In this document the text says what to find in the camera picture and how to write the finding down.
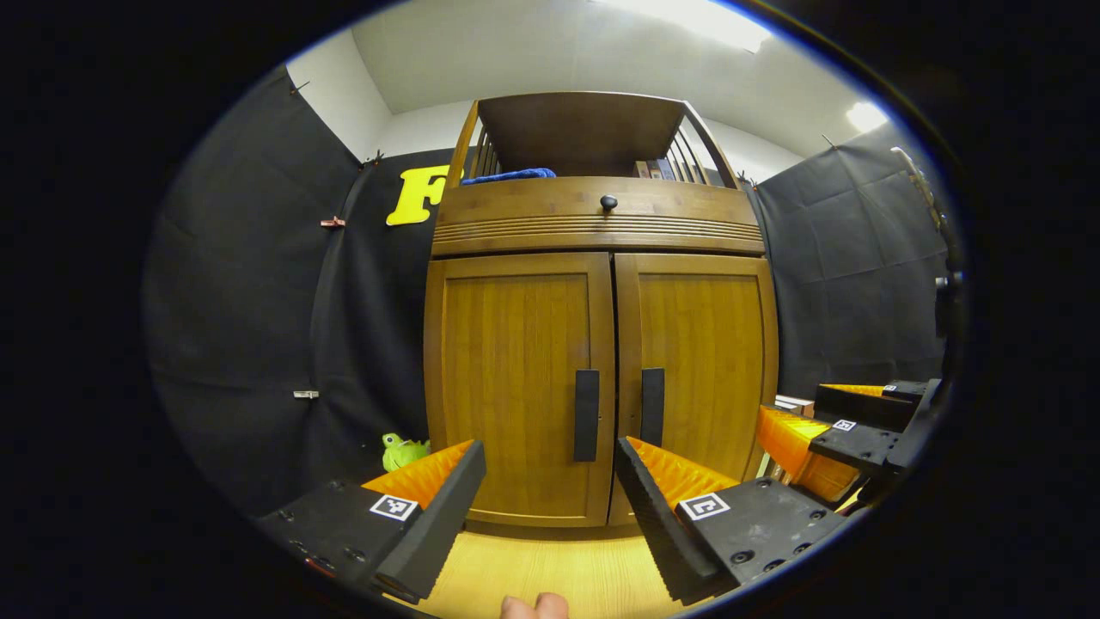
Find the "blue towel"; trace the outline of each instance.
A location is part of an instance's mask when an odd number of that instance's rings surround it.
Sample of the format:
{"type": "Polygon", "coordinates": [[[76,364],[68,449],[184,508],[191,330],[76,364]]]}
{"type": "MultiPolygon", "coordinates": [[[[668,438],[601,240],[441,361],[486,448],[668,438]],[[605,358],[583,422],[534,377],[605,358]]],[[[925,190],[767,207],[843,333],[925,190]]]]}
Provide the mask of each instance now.
{"type": "Polygon", "coordinates": [[[515,172],[505,172],[504,174],[491,174],[488,176],[479,176],[476,178],[463,178],[463,185],[475,185],[477,183],[492,183],[494,180],[512,180],[513,178],[554,178],[557,174],[552,169],[547,167],[529,167],[527,169],[517,169],[515,172]]]}

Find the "wooden floor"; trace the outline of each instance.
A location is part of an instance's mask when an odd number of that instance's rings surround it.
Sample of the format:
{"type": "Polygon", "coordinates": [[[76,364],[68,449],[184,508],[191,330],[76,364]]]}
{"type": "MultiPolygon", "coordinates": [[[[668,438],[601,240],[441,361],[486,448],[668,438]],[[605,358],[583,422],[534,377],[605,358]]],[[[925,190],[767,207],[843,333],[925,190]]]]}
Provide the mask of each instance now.
{"type": "Polygon", "coordinates": [[[497,619],[505,595],[534,606],[542,592],[564,596],[578,619],[649,619],[689,608],[669,598],[641,535],[549,541],[469,531],[454,540],[431,596],[414,608],[447,619],[497,619]]]}

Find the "white wall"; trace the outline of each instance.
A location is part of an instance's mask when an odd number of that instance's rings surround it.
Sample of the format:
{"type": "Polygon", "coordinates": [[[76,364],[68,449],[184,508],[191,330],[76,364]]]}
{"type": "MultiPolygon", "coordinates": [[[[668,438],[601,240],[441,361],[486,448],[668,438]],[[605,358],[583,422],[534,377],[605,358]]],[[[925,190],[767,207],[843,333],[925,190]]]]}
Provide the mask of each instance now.
{"type": "Polygon", "coordinates": [[[324,124],[359,161],[373,157],[393,115],[363,64],[350,29],[287,60],[287,73],[324,124]]]}
{"type": "MultiPolygon", "coordinates": [[[[360,161],[382,150],[388,156],[454,147],[473,101],[458,101],[393,114],[383,100],[352,36],[344,30],[287,63],[297,85],[309,81],[301,96],[360,161]]],[[[803,157],[762,137],[715,120],[704,119],[735,170],[758,183],[803,157]]],[[[476,141],[477,132],[471,139],[476,141]]],[[[692,147],[701,162],[714,167],[697,137],[692,147]]]]}

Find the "ceiling light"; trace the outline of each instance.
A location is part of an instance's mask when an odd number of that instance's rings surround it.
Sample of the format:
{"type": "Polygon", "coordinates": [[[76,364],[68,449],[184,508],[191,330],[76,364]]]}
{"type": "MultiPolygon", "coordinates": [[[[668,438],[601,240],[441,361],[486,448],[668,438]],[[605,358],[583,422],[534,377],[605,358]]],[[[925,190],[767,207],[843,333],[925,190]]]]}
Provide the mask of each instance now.
{"type": "Polygon", "coordinates": [[[743,47],[754,54],[760,49],[760,43],[771,36],[771,33],[752,20],[740,15],[733,9],[708,0],[590,0],[613,4],[620,9],[634,11],[676,23],[688,30],[716,41],[743,47]]]}
{"type": "Polygon", "coordinates": [[[851,122],[860,133],[866,133],[887,121],[887,114],[873,103],[859,102],[848,110],[848,121],[851,122]]]}

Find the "white ceiling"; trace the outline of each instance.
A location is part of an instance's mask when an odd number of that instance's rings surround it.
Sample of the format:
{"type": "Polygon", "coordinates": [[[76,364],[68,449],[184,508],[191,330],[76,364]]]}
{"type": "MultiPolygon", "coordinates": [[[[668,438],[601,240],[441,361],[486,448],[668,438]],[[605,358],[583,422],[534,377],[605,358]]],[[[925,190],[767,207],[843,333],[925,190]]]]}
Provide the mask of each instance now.
{"type": "Polygon", "coordinates": [[[588,0],[411,0],[352,33],[394,113],[520,92],[639,92],[686,99],[811,156],[827,147],[822,133],[855,136],[845,112],[868,100],[774,34],[751,54],[588,0]]]}

